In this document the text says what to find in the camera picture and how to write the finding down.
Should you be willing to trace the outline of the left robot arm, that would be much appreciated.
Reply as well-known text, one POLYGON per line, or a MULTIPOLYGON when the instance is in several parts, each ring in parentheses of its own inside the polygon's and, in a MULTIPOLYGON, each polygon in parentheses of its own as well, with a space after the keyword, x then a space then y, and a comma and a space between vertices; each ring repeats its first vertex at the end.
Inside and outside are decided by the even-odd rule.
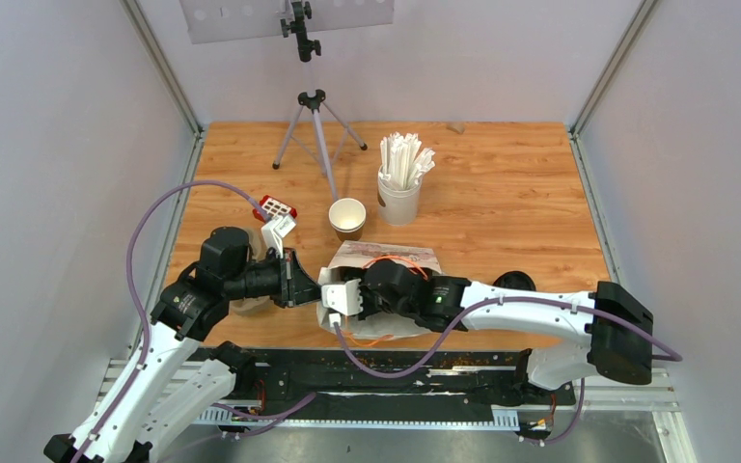
POLYGON ((290 248, 252 257, 250 235, 221 227, 207 238, 160 299, 143 339, 93 414, 70 434, 54 435, 44 448, 53 462, 158 462, 165 450, 219 399, 249 396, 257 386, 256 360, 225 341, 199 371, 164 397, 180 367, 232 301, 268 297, 282 308, 319 300, 319 284, 290 248))

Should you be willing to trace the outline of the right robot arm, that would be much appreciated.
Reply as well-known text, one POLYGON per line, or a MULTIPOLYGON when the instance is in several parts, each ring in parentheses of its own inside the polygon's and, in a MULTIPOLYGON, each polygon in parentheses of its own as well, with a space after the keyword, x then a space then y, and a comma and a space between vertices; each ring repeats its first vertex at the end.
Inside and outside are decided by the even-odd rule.
POLYGON ((512 388, 537 402, 563 384, 600 375, 618 383, 652 379, 653 315, 626 288, 601 281, 594 291, 536 292, 466 278, 423 275, 382 259, 359 277, 325 285, 322 303, 343 319, 367 312, 412 320, 445 339, 452 330, 505 330, 560 339, 525 354, 512 388))

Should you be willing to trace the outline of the kraft paper takeout bag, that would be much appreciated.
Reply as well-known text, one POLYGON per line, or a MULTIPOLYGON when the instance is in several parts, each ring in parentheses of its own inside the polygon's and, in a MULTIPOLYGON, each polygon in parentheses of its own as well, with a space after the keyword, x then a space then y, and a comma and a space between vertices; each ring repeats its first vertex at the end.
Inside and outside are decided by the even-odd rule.
MULTIPOLYGON (((330 263, 320 269, 317 282, 321 286, 339 283, 342 281, 342 272, 347 268, 367 269, 381 259, 394 259, 419 271, 430 269, 442 273, 438 258, 429 248, 345 241, 330 263)), ((355 316, 326 310, 321 302, 316 304, 319 326, 333 333, 333 325, 339 324, 343 337, 357 347, 372 347, 383 341, 415 338, 428 333, 426 328, 419 327, 413 320, 394 314, 378 313, 364 321, 355 316)))

